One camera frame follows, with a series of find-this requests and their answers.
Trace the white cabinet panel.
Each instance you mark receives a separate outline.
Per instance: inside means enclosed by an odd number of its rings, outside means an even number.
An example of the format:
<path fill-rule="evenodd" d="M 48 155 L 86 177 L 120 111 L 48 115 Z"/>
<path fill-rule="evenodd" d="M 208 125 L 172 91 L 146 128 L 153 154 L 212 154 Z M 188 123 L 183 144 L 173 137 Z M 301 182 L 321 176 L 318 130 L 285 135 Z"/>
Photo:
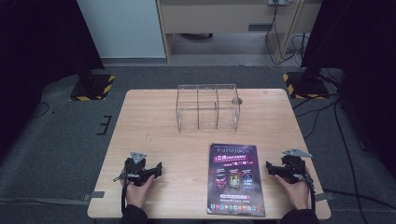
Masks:
<path fill-rule="evenodd" d="M 156 0 L 77 0 L 101 58 L 164 58 Z"/>

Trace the yellow-black striped stand base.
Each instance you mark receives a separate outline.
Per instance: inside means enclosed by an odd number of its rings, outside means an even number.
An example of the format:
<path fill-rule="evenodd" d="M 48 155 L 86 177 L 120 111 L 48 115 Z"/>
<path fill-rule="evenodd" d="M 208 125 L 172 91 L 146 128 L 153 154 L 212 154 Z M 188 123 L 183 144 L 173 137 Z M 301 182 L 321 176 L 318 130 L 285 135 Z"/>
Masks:
<path fill-rule="evenodd" d="M 283 76 L 292 99 L 327 98 L 329 92 L 322 80 L 304 72 L 287 72 Z"/>
<path fill-rule="evenodd" d="M 90 101 L 106 99 L 115 77 L 113 75 L 92 75 L 90 82 L 78 80 L 70 93 L 71 101 Z"/>

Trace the person's left hand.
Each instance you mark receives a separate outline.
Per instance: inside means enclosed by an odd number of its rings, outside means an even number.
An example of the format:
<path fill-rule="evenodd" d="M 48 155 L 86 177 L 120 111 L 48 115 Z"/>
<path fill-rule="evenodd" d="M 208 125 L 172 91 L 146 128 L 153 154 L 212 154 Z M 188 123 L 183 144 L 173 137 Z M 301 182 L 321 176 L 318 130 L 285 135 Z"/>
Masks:
<path fill-rule="evenodd" d="M 127 204 L 131 204 L 138 208 L 142 208 L 145 204 L 150 186 L 152 185 L 154 179 L 155 179 L 154 175 L 150 176 L 148 178 L 148 181 L 140 187 L 134 184 L 129 184 L 126 190 Z"/>

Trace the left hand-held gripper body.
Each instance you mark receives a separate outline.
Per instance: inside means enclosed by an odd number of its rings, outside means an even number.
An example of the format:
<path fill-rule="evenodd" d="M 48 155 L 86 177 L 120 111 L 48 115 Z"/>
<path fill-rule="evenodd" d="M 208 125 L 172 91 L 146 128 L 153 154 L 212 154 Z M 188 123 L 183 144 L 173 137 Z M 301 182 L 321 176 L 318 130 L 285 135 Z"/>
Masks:
<path fill-rule="evenodd" d="M 136 186 L 143 186 L 149 179 L 150 173 L 145 169 L 146 157 L 144 153 L 132 152 L 125 162 L 126 178 Z"/>

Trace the clear acrylic file rack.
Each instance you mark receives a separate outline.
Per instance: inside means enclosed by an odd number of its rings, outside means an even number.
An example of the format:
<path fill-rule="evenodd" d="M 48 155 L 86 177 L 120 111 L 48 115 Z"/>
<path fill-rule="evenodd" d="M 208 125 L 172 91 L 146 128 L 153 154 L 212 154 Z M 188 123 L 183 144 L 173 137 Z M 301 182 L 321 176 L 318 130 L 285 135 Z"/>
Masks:
<path fill-rule="evenodd" d="M 240 105 L 233 105 L 233 98 L 240 98 L 235 84 L 179 85 L 176 104 L 178 130 L 236 131 Z"/>

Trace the light wooden desk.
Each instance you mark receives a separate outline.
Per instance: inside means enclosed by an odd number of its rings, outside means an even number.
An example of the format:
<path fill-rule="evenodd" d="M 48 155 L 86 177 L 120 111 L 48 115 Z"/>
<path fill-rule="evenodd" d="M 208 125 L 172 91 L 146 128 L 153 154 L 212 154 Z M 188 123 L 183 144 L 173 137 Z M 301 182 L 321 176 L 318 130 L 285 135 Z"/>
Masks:
<path fill-rule="evenodd" d="M 323 0 L 156 0 L 165 55 L 175 35 L 265 32 L 277 62 L 291 39 L 309 33 Z"/>

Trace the person's right hand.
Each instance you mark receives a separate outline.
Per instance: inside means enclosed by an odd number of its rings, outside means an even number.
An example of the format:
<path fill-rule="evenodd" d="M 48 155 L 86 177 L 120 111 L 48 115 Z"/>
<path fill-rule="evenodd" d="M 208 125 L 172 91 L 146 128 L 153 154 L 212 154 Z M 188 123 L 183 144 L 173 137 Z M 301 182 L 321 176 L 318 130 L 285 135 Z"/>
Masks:
<path fill-rule="evenodd" d="M 279 175 L 275 175 L 275 179 L 286 191 L 290 203 L 296 210 L 304 210 L 309 208 L 309 187 L 304 181 L 290 184 Z"/>

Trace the black curtain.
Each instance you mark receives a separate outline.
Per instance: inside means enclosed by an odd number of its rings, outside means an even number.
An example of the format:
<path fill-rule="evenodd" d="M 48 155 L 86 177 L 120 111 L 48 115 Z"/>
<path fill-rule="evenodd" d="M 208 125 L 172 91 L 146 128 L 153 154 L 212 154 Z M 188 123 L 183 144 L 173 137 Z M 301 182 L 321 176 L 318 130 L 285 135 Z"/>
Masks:
<path fill-rule="evenodd" d="M 346 110 L 396 178 L 396 0 L 323 0 L 303 67 L 344 72 Z"/>
<path fill-rule="evenodd" d="M 46 85 L 103 67 L 77 0 L 0 0 L 0 161 Z"/>

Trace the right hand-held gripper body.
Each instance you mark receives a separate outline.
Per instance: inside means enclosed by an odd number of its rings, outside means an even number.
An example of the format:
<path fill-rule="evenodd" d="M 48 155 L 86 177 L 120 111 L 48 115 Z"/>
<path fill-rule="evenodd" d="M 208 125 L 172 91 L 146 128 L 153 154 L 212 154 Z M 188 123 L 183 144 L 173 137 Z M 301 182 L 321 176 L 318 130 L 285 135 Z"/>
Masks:
<path fill-rule="evenodd" d="M 309 172 L 306 170 L 304 158 L 312 158 L 308 152 L 304 152 L 299 148 L 283 150 L 284 156 L 281 158 L 284 168 L 287 171 L 285 179 L 291 183 L 297 183 L 304 180 L 308 184 L 313 183 L 313 179 Z"/>

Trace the purple glossy magazine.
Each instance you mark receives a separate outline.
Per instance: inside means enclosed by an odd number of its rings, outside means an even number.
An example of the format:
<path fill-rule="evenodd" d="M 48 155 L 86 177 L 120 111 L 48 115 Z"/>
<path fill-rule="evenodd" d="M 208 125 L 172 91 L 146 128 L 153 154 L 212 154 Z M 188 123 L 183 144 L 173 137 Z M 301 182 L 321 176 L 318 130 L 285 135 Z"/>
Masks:
<path fill-rule="evenodd" d="M 208 214 L 264 217 L 257 148 L 213 143 L 209 149 Z"/>

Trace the grey tape strip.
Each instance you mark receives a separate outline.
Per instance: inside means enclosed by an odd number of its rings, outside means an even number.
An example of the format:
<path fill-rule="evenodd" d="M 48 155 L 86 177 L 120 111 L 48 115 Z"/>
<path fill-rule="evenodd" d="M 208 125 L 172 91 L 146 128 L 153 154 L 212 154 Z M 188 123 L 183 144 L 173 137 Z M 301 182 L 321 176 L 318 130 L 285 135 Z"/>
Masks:
<path fill-rule="evenodd" d="M 82 197 L 84 202 L 89 202 L 93 198 L 103 198 L 105 193 L 103 191 L 93 191 L 91 193 L 87 193 Z"/>
<path fill-rule="evenodd" d="M 322 192 L 319 194 L 315 195 L 315 201 L 316 202 L 321 202 L 321 201 L 331 201 L 334 200 L 335 197 L 331 192 Z"/>

